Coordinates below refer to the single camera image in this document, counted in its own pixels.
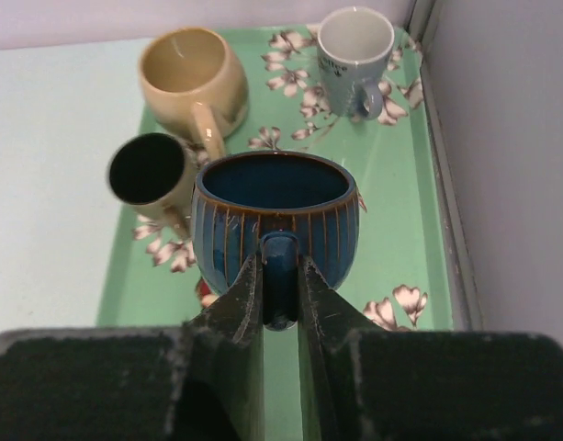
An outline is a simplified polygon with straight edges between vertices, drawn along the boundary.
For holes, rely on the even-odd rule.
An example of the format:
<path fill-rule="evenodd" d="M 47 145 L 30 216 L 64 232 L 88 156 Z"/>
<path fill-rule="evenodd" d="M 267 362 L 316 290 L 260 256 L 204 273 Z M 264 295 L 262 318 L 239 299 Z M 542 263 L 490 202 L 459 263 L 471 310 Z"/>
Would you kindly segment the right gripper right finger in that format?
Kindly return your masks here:
<path fill-rule="evenodd" d="M 298 267 L 307 440 L 563 440 L 563 347 L 542 334 L 388 332 Z"/>

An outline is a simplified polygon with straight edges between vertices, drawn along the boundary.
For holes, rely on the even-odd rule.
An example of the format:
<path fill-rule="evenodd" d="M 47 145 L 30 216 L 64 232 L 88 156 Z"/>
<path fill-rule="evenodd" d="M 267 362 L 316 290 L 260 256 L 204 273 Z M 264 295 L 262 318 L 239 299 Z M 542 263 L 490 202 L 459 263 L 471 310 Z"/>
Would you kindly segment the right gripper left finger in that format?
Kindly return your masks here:
<path fill-rule="evenodd" d="M 0 334 L 0 440 L 261 440 L 263 268 L 177 326 Z"/>

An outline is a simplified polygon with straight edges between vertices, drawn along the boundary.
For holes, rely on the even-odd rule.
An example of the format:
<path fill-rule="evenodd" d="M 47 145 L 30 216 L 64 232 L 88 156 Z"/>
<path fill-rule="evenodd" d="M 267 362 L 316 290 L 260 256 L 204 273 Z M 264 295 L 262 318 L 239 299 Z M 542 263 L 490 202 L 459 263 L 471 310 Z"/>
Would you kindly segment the blue mug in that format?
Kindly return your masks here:
<path fill-rule="evenodd" d="M 298 320 L 298 260 L 309 257 L 332 289 L 355 259 L 358 188 L 339 164 L 307 153 L 248 152 L 197 175 L 191 233 L 202 277 L 224 294 L 252 254 L 264 268 L 264 325 Z"/>

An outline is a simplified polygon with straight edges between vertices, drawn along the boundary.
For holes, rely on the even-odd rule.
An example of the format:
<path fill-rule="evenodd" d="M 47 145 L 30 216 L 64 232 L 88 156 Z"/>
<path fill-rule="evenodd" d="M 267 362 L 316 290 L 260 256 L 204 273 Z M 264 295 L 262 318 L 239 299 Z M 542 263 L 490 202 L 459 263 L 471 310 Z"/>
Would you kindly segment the black striped mug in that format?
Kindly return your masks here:
<path fill-rule="evenodd" d="M 145 133 L 123 144 L 107 168 L 113 195 L 140 215 L 190 239 L 190 210 L 197 166 L 186 144 L 159 133 Z"/>

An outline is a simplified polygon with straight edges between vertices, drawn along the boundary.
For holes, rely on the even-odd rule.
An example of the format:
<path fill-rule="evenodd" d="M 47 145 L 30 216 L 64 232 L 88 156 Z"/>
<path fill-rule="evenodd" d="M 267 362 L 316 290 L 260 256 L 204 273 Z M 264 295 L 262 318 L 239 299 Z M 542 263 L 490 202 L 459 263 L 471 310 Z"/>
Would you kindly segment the beige wooden mug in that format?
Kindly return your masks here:
<path fill-rule="evenodd" d="M 198 142 L 209 159 L 243 123 L 249 86 L 231 45 L 207 28 L 180 28 L 153 40 L 139 60 L 144 100 L 168 132 Z"/>

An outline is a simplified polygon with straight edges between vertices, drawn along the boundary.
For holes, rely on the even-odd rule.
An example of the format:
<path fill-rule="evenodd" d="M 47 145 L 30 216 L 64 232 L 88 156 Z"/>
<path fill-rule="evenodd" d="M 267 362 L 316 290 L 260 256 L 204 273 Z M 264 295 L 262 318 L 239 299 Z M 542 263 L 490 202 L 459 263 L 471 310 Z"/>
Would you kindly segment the grey mug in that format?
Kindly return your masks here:
<path fill-rule="evenodd" d="M 395 30 L 381 13 L 348 6 L 320 24 L 317 62 L 330 110 L 339 117 L 377 118 L 383 108 L 379 88 L 395 41 Z"/>

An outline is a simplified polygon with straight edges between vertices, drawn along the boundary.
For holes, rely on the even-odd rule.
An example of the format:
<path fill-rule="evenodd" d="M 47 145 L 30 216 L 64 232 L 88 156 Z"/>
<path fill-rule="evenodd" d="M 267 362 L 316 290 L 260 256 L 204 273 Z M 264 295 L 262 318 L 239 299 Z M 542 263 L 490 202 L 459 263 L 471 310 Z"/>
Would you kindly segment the right aluminium frame post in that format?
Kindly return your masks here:
<path fill-rule="evenodd" d="M 436 103 L 434 80 L 430 74 L 429 52 L 444 5 L 443 1 L 415 1 L 406 29 L 411 38 L 420 44 L 422 52 L 420 71 L 443 225 L 454 326 L 457 330 L 482 331 L 483 312 L 447 157 L 445 132 Z"/>

